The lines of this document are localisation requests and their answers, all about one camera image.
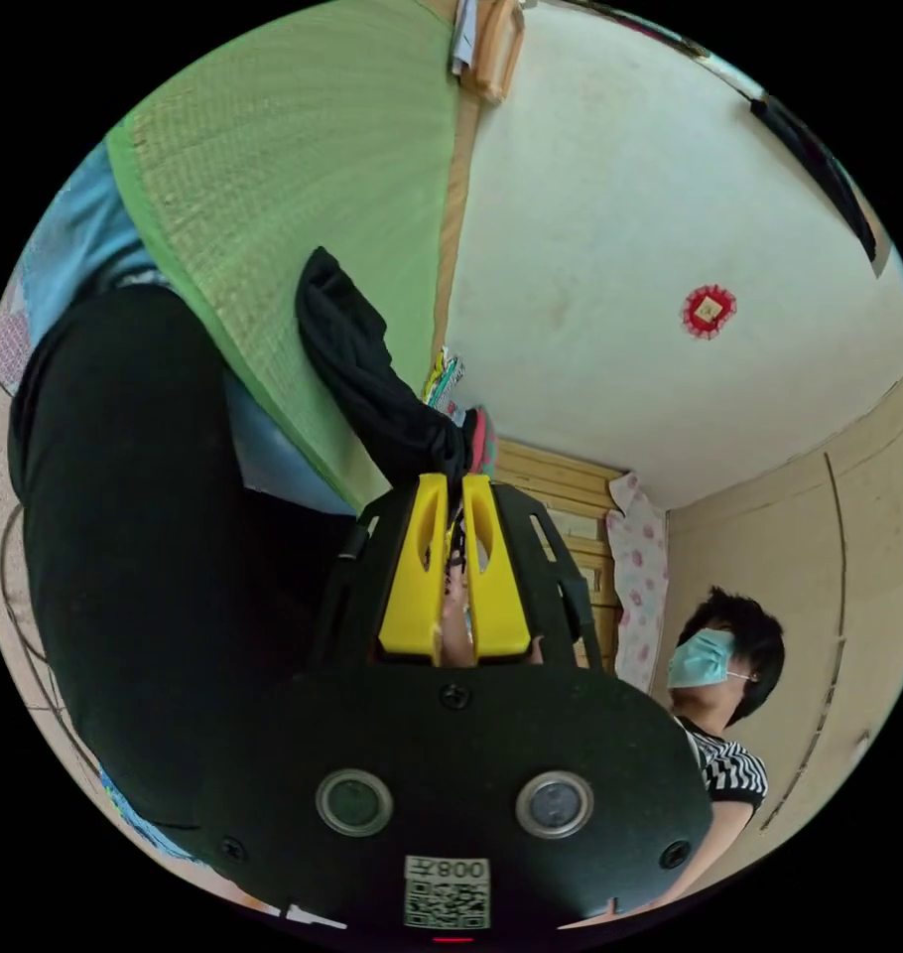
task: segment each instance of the person's leg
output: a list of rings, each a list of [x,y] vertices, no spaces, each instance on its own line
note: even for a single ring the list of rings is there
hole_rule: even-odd
[[[351,520],[243,489],[220,355],[180,298],[146,285],[75,306],[41,341],[9,466],[78,734],[141,816],[191,826],[218,735],[303,658]]]

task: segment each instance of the red ornament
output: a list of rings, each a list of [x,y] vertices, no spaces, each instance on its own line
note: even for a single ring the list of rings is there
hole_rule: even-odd
[[[683,324],[694,338],[715,338],[736,313],[736,299],[725,288],[704,285],[683,303]]]

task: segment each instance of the screw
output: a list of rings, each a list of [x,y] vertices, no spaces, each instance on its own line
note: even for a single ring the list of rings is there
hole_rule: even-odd
[[[234,864],[246,863],[246,848],[235,837],[224,837],[220,841],[220,853]]]
[[[453,682],[450,685],[443,685],[442,691],[439,692],[439,701],[453,712],[460,712],[468,707],[471,701],[471,690],[463,685],[455,685]]]
[[[660,866],[665,871],[674,870],[682,864],[689,855],[689,841],[674,841],[663,854],[660,855]]]

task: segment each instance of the black wire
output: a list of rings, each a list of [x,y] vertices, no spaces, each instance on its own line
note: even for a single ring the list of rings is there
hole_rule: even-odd
[[[58,722],[62,731],[67,735],[67,739],[71,742],[71,747],[74,748],[74,753],[78,758],[80,758],[80,760],[84,762],[91,774],[93,774],[94,777],[99,778],[101,776],[100,768],[90,759],[90,757],[88,757],[87,752],[81,748],[81,745],[74,737],[74,732],[67,726],[67,723],[65,722],[65,718],[62,715],[64,707],[60,706],[56,701],[58,689],[55,687],[55,676],[52,673],[51,665],[49,665],[48,659],[45,657],[44,653],[40,652],[37,648],[35,648],[34,645],[32,645],[32,643],[28,640],[28,636],[22,631],[22,627],[18,624],[18,619],[15,616],[15,611],[12,609],[12,604],[9,600],[8,588],[5,585],[5,556],[8,552],[8,541],[11,538],[12,529],[15,527],[15,521],[21,515],[21,512],[22,504],[18,503],[11,513],[9,513],[8,520],[5,523],[5,528],[2,530],[2,539],[0,542],[0,588],[2,590],[2,599],[5,601],[5,611],[8,613],[8,618],[11,620],[11,623],[15,628],[15,634],[18,635],[19,644],[21,644],[22,651],[25,653],[25,659],[28,662],[28,667],[32,670],[32,675],[35,678],[35,684],[38,686],[38,690],[42,693],[42,698],[44,698],[47,703],[47,709],[41,710],[47,710],[55,716],[55,720]],[[51,692],[45,688],[45,683],[42,681],[42,676],[38,672],[36,660],[42,662],[48,667],[48,679],[52,687]],[[30,711],[39,710],[38,706],[32,705],[26,705],[26,708]]]

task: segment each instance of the black cloth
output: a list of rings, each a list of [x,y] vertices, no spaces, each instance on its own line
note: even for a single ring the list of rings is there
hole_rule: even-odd
[[[172,292],[108,292],[41,341],[9,431],[32,607],[68,714],[135,811],[189,852],[211,749],[301,670],[354,525],[243,487],[223,370]]]
[[[382,316],[324,248],[300,277],[296,316],[313,368],[385,478],[445,474],[455,490],[471,466],[475,412],[459,428],[419,399],[392,369]]]

